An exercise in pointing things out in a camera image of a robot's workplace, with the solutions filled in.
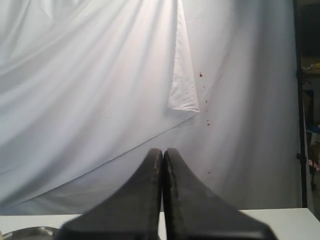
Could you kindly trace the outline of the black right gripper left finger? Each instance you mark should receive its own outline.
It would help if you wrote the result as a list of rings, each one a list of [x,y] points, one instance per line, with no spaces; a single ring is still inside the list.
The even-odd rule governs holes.
[[[151,148],[136,172],[113,195],[64,223],[59,240],[157,240],[163,153]]]

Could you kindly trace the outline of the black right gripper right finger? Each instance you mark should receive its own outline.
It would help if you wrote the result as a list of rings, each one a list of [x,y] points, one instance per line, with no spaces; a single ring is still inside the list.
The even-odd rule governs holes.
[[[164,153],[163,208],[169,240],[275,240],[270,226],[210,190],[175,148]]]

